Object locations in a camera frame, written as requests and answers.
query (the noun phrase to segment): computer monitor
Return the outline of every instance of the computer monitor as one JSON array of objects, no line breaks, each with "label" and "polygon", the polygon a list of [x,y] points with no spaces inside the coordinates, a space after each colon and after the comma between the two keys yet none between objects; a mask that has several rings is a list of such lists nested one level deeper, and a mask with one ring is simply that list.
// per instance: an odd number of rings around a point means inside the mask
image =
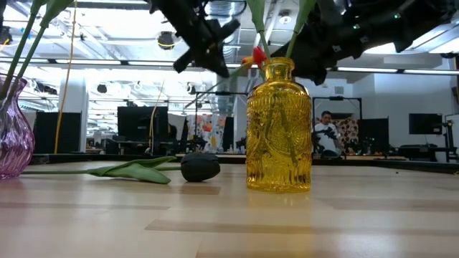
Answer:
[{"label": "computer monitor", "polygon": [[[153,117],[153,137],[168,137],[167,107],[157,107]],[[118,135],[126,140],[147,142],[153,107],[118,107]]]},{"label": "computer monitor", "polygon": [[441,135],[442,114],[410,114],[410,134]]},{"label": "computer monitor", "polygon": [[[56,127],[59,113],[37,112],[35,120],[35,154],[55,151]],[[74,153],[80,150],[81,113],[62,113],[57,153]]]}]

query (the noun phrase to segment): black robotic arm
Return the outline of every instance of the black robotic arm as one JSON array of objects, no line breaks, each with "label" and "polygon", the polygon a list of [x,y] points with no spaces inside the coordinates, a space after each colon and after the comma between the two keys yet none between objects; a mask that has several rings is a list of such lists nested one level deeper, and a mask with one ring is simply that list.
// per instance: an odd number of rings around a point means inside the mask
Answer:
[{"label": "black robotic arm", "polygon": [[193,63],[229,77],[223,57],[223,40],[235,32],[240,23],[233,19],[223,27],[216,19],[205,19],[204,5],[210,0],[148,0],[150,13],[160,10],[189,46],[177,59],[174,69],[182,72]]},{"label": "black robotic arm", "polygon": [[[320,85],[337,61],[390,42],[401,52],[455,12],[455,0],[318,0],[293,47],[293,75]],[[288,44],[272,56],[285,56]]]}]

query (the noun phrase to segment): red flower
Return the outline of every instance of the red flower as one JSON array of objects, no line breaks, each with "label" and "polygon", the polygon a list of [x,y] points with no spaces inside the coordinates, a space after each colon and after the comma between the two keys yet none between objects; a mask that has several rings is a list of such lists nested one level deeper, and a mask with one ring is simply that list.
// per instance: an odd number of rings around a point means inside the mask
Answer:
[{"label": "red flower", "polygon": [[261,67],[262,63],[266,61],[266,59],[268,58],[266,54],[263,52],[263,50],[261,49],[261,47],[254,47],[252,56],[253,56],[253,62],[257,64],[259,67]]},{"label": "red flower", "polygon": [[249,66],[251,67],[253,64],[253,57],[244,57],[242,59],[242,64],[246,64],[246,63],[248,63]]}]

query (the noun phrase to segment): pillar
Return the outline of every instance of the pillar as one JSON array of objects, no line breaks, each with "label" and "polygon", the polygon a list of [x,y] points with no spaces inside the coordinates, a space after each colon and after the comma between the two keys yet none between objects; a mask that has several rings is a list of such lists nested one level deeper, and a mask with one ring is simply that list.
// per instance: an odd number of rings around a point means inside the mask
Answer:
[{"label": "pillar", "polygon": [[234,140],[232,147],[236,151],[236,142],[247,136],[247,102],[243,96],[237,95],[233,109],[234,114]]},{"label": "pillar", "polygon": [[[84,70],[71,70],[65,97],[64,113],[81,113],[80,122],[80,152],[86,151],[87,110],[89,108],[89,93]],[[59,91],[59,108],[64,96],[67,70],[63,70]]]}]

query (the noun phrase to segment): pink glass vase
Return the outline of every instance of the pink glass vase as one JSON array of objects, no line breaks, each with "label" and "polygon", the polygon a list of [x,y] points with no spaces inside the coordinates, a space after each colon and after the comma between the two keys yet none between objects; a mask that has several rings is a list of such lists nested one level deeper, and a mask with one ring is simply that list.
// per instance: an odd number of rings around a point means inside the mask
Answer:
[{"label": "pink glass vase", "polygon": [[[0,75],[0,92],[5,79]],[[10,88],[9,98],[0,100],[0,180],[19,176],[34,152],[34,134],[18,105],[19,93],[26,84],[20,79],[14,92]]]}]

